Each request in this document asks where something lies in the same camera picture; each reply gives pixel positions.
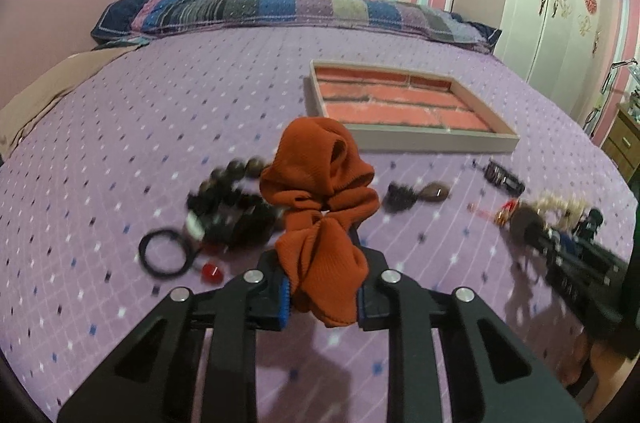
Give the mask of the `orange fabric scrunchie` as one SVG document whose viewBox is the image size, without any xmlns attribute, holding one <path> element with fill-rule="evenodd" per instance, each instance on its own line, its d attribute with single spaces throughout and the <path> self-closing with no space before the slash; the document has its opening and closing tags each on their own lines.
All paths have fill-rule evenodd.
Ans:
<svg viewBox="0 0 640 423">
<path fill-rule="evenodd" d="M 328 327 L 357 319 L 357 291 L 369 266 L 349 230 L 380 207 L 372 166 L 360 158 L 343 124 L 298 118 L 285 128 L 259 189 L 283 210 L 276 251 L 291 284 L 292 304 Z"/>
</svg>

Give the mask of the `white strap wristwatch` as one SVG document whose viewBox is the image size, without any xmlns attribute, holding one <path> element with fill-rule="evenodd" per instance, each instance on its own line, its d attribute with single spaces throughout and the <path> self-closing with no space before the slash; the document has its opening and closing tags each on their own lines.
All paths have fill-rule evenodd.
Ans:
<svg viewBox="0 0 640 423">
<path fill-rule="evenodd" d="M 520 247 L 544 250 L 550 245 L 544 219 L 530 206 L 519 206 L 511 215 L 509 232 L 512 241 Z"/>
</svg>

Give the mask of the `red bead charm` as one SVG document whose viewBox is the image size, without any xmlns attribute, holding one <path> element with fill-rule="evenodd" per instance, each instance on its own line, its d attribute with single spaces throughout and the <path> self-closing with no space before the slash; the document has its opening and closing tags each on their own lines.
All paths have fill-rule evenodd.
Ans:
<svg viewBox="0 0 640 423">
<path fill-rule="evenodd" d="M 201 269 L 201 278 L 205 283 L 218 285 L 224 282 L 224 272 L 215 263 L 209 261 Z"/>
</svg>

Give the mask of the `wooden drawer cabinet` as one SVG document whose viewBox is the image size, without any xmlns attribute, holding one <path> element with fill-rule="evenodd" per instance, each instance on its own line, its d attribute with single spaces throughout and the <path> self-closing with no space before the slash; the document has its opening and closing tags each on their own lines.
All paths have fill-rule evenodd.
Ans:
<svg viewBox="0 0 640 423">
<path fill-rule="evenodd" d="M 628 112 L 626 104 L 616 106 L 616 117 L 601 146 L 625 182 L 630 185 L 639 173 L 639 123 Z"/>
</svg>

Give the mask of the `purple dotted bed sheet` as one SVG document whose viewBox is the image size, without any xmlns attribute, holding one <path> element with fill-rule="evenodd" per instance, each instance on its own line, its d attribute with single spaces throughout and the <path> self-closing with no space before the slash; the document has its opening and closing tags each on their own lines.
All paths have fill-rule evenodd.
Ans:
<svg viewBox="0 0 640 423">
<path fill-rule="evenodd" d="M 637 201 L 610 159 L 553 102 L 488 55 L 404 36 L 321 28 L 174 36 L 116 59 L 66 96 L 1 168 L 1 351 L 52 420 L 75 388 L 175 285 L 140 267 L 142 235 L 180 226 L 190 190 L 233 158 L 271 159 L 304 114 L 311 60 L 453 76 L 520 136 L 496 158 L 526 183 L 601 209 L 598 239 L 628 258 Z M 580 328 L 544 283 L 544 262 L 511 249 L 468 211 L 506 202 L 465 154 L 363 154 L 381 198 L 390 182 L 451 186 L 442 204 L 378 211 L 368 247 L 424 287 L 467 285 L 551 370 Z M 258 339 L 261 422 L 384 422 L 387 339 L 294 315 Z"/>
</svg>

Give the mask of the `white wardrobe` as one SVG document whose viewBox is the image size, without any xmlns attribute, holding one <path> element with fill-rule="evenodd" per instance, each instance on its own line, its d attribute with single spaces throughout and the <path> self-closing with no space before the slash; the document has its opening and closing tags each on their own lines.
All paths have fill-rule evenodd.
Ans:
<svg viewBox="0 0 640 423">
<path fill-rule="evenodd" d="M 506 0 L 496 56 L 576 118 L 600 36 L 602 0 Z"/>
</svg>

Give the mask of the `brick pattern tray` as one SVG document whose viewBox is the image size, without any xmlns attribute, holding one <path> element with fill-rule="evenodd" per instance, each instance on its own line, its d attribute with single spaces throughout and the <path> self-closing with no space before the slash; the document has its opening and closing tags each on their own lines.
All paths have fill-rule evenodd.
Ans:
<svg viewBox="0 0 640 423">
<path fill-rule="evenodd" d="M 520 136 L 450 76 L 329 60 L 310 63 L 310 116 L 345 125 L 363 151 L 510 154 Z"/>
</svg>

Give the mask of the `beige folded blanket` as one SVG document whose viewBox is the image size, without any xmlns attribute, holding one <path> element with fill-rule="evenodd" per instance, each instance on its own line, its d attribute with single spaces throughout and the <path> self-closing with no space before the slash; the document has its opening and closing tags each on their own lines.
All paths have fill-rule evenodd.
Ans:
<svg viewBox="0 0 640 423">
<path fill-rule="evenodd" d="M 112 61 L 139 45 L 92 50 L 67 57 L 44 72 L 1 109 L 1 159 L 9 160 L 16 147 L 66 95 Z"/>
</svg>

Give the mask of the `pink headboard cushion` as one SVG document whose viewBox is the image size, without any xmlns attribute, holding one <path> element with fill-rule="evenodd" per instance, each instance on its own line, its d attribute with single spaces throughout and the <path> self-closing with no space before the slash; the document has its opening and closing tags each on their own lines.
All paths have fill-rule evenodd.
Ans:
<svg viewBox="0 0 640 423">
<path fill-rule="evenodd" d="M 91 30 L 119 0 L 1 0 L 1 103 L 68 56 L 88 52 Z"/>
</svg>

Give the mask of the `patchwork striped pillow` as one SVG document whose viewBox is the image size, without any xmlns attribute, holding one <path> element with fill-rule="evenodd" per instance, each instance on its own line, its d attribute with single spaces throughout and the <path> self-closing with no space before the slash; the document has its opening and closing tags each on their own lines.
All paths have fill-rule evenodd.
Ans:
<svg viewBox="0 0 640 423">
<path fill-rule="evenodd" d="M 99 44 L 159 39 L 194 31 L 251 27 L 322 27 L 388 32 L 492 53 L 498 28 L 456 13 L 381 0 L 119 0 L 91 31 Z"/>
</svg>

